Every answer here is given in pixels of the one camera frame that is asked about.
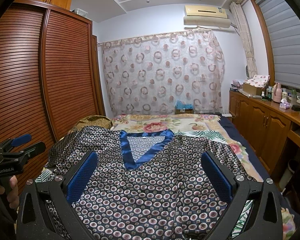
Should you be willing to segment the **navy patterned satin shirt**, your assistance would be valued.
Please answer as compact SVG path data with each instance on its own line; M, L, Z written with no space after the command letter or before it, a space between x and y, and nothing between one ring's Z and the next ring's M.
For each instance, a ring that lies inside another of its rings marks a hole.
M87 126L56 143L38 183L65 175L87 152L98 163L72 209L96 239L201 239L226 209L201 165L205 151L246 177L235 150L205 137Z

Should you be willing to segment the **gold brown patterned cloth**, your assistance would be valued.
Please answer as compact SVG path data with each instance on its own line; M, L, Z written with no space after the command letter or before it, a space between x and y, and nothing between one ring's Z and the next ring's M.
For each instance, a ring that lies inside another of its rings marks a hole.
M106 129L113 127L112 121L106 116L102 115L89 115L79 120L73 127L68 131L68 134L81 131L86 126L99 126Z

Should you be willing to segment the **floral bed blanket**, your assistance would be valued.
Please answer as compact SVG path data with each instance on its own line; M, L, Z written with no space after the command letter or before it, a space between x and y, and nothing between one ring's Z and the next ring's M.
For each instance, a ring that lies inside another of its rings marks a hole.
M231 122L217 115L181 114L181 115L119 115L111 120L112 131L128 133L158 132L166 129L176 135L205 137L210 140L228 144L235 150L241 165L247 172L247 178L263 181L260 175L262 165L238 133Z

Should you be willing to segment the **wooden sideboard cabinet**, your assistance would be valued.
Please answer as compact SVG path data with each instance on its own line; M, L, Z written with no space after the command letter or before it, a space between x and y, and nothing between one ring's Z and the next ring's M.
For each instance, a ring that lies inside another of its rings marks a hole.
M300 150L300 112L230 90L229 113L266 171L279 179L293 155L287 152L286 144L290 142Z

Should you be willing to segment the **brown louvered wardrobe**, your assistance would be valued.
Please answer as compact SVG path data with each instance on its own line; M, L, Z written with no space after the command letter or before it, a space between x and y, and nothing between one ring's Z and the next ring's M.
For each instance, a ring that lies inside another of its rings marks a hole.
M0 18L0 143L30 134L51 148L104 115L92 21L71 0L15 0Z

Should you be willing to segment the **tissue pack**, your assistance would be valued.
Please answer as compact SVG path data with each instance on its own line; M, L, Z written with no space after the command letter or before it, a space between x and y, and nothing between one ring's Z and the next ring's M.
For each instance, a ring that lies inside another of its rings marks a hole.
M280 101L279 107L281 109L290 109L291 104L287 101L286 98L282 98L281 101Z

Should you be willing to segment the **blue item box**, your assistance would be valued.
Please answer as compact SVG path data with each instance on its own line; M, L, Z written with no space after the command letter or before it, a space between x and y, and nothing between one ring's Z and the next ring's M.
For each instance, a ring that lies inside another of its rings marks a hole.
M194 105L192 103L184 103L180 100L175 105L175 114L193 114Z

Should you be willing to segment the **cardboard box floral cloth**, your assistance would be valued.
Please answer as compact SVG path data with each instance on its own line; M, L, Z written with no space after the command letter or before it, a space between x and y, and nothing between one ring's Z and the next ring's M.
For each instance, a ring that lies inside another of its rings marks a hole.
M248 95L261 95L270 79L269 75L254 75L243 82L243 92Z

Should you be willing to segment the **pink kettle jug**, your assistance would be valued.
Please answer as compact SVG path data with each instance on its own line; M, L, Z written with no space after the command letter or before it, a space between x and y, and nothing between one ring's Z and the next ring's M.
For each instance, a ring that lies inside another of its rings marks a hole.
M281 88L281 83L275 83L273 87L273 101L280 103L282 100L282 88Z

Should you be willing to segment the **circle pattern sheer curtain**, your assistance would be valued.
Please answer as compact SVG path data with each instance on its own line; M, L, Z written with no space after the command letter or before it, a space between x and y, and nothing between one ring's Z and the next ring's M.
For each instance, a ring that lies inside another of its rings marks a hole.
M101 48L114 115L172 114L178 103L199 113L223 110L225 59L213 31L139 36Z

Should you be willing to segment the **grey window blind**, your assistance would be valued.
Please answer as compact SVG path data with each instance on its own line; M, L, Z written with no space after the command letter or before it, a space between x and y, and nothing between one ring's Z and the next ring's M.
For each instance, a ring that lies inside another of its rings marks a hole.
M300 89L300 19L285 0L255 0L269 35L274 80Z

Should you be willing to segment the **beige side curtain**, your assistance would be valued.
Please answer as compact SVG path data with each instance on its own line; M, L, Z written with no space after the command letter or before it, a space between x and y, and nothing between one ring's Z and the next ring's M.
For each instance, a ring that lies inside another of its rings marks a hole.
M254 75L257 75L257 66L255 62L254 48L249 25L240 4L232 2L230 4L230 11L235 19L239 36L243 43L243 48L247 59L247 76L252 78Z

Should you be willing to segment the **wall air conditioner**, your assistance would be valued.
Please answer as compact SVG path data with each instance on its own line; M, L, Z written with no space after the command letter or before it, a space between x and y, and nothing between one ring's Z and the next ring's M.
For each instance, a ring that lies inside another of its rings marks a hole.
M184 25L230 28L225 9L205 5L185 5Z

